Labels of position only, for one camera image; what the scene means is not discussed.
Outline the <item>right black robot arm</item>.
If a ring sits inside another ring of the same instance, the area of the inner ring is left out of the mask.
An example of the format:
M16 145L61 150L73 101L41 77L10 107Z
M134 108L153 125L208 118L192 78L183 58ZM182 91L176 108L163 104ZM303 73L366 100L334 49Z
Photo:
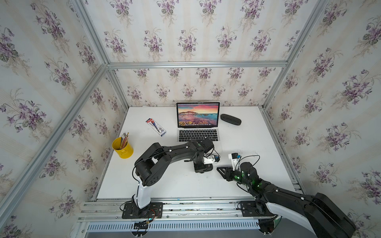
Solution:
M323 193L299 194L280 188L261 179L249 162L240 169L218 167L217 171L226 181L244 185L265 211L303 226L318 238L351 238L355 234L354 222Z

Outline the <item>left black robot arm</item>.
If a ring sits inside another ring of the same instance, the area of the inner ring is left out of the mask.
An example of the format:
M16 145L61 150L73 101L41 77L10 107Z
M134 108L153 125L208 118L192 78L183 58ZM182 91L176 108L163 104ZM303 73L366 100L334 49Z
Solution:
M137 193L132 197L138 209L145 209L151 203L150 186L156 184L164 175L170 164L184 160L192 162L196 173L205 173L213 169L205 164L214 144L209 138L190 140L176 146L162 146L158 142L152 144L134 163L133 179L139 184Z

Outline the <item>silver open laptop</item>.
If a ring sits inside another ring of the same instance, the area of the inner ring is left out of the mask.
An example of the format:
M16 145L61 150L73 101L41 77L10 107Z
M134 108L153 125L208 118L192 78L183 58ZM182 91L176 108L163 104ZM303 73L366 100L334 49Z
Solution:
M205 138L213 142L220 140L219 102L177 102L176 115L179 142Z

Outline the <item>black oblong case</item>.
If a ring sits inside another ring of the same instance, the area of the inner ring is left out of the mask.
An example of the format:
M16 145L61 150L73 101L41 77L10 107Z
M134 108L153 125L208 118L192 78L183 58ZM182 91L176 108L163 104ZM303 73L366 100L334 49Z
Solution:
M235 126L240 126L242 123L242 120L227 114L221 114L220 118L222 121L235 125Z

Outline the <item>white blue pencil box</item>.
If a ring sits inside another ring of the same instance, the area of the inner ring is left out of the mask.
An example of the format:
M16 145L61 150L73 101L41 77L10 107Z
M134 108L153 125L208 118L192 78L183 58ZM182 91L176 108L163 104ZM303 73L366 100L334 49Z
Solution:
M159 125L154 119L149 118L146 123L153 129L155 132L157 132L160 136L163 136L166 134L166 130Z

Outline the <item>yellow pencil cup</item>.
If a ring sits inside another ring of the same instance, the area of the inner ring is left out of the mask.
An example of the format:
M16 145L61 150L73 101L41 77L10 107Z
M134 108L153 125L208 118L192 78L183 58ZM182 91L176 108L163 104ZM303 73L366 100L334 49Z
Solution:
M134 149L129 143L127 143L124 148L121 148L121 141L121 137L116 138L112 143L112 148L120 158L128 159L133 155Z

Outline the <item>pencils in cup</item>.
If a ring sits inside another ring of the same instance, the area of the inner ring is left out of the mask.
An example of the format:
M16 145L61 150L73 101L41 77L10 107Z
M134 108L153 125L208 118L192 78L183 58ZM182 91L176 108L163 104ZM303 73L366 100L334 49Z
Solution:
M123 133L121 137L120 149L124 149L128 143L129 133Z

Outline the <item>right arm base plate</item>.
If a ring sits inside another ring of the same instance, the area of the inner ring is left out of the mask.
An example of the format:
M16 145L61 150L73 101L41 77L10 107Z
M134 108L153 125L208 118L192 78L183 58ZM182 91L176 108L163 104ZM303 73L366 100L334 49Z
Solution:
M266 205L260 201L240 201L238 202L237 209L242 212L243 217L257 217L260 219L272 219L278 217L278 215L271 213Z

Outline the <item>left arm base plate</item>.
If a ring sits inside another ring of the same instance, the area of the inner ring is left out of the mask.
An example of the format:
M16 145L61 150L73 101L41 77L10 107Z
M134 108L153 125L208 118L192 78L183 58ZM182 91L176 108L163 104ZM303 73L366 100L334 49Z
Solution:
M154 219L162 218L163 203L151 202L144 208L139 208L133 201L126 202L122 208L123 219Z

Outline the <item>aluminium mounting rail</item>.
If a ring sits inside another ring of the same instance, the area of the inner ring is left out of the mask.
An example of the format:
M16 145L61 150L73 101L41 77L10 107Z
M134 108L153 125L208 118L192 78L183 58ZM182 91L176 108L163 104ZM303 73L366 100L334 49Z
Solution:
M171 220L218 220L241 219L239 203L253 201L244 197L212 198L153 198L152 202L163 203L162 218L159 221ZM96 202L85 202L78 215L79 222L123 221L122 209L126 199L100 199Z

